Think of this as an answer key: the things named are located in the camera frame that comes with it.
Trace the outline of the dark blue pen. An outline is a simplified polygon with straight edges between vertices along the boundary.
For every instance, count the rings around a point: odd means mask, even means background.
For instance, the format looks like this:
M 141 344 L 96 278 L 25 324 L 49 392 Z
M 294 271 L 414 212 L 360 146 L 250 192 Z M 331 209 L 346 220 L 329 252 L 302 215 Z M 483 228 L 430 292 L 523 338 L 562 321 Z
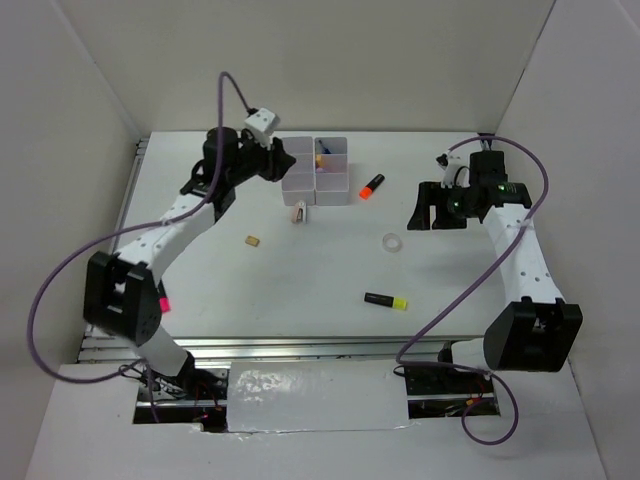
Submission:
M 318 145 L 322 151 L 323 154 L 331 154 L 331 150 L 321 141 L 318 139 Z

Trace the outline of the pink and black highlighter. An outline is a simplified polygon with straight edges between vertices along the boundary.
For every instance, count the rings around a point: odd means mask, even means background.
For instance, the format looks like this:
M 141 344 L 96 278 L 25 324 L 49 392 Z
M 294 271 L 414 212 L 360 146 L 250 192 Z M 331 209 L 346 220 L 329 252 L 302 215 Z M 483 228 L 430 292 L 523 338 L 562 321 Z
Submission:
M 167 297 L 161 297 L 159 299 L 159 304 L 162 313 L 168 313 L 171 311 L 170 302 Z

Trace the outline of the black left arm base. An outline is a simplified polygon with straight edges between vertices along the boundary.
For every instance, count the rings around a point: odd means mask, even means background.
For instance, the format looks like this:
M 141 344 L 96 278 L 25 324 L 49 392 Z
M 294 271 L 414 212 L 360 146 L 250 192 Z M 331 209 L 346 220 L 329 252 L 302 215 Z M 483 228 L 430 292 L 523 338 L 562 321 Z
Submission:
M 121 377 L 138 382 L 143 388 L 143 402 L 153 417 L 159 416 L 159 407 L 177 401 L 192 401 L 197 413 L 204 411 L 199 407 L 200 401 L 211 401 L 215 409 L 220 409 L 223 400 L 227 399 L 228 382 L 211 371 L 187 365 L 185 374 L 178 376 L 164 375 L 153 370 L 143 360 L 118 367 Z

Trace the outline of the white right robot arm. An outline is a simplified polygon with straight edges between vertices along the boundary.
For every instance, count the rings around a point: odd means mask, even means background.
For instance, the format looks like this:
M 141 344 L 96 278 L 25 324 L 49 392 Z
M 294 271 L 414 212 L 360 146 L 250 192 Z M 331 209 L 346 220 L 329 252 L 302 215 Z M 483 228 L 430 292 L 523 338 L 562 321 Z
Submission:
M 476 219 L 487 231 L 500 261 L 505 307 L 480 339 L 447 345 L 439 354 L 436 379 L 448 392 L 471 379 L 470 367 L 493 371 L 557 372 L 583 322 L 576 304 L 565 301 L 546 265 L 530 213 L 527 187 L 509 181 L 504 154 L 484 150 L 466 165 L 443 154 L 441 181 L 420 183 L 407 228 L 464 229 Z

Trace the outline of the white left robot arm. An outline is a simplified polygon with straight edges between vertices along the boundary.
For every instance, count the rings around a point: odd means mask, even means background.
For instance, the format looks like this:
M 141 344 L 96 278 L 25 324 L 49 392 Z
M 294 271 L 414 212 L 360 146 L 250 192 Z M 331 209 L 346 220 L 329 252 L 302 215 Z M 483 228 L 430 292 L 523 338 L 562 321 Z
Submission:
M 260 144 L 248 129 L 214 128 L 207 133 L 202 159 L 159 223 L 113 254 L 90 257 L 84 319 L 126 340 L 172 397 L 187 398 L 197 382 L 213 377 L 196 368 L 193 355 L 161 325 L 163 274 L 224 216 L 236 199 L 236 187 L 255 176 L 278 182 L 295 162 L 277 137 Z

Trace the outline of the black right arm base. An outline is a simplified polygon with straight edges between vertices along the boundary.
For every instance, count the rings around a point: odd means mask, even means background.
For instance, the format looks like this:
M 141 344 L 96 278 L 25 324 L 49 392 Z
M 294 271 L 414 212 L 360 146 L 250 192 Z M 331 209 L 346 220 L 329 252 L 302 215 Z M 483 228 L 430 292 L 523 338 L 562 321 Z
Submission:
M 405 382 L 411 418 L 460 415 L 467 406 L 494 395 L 491 381 L 478 373 L 404 366 L 393 373 Z

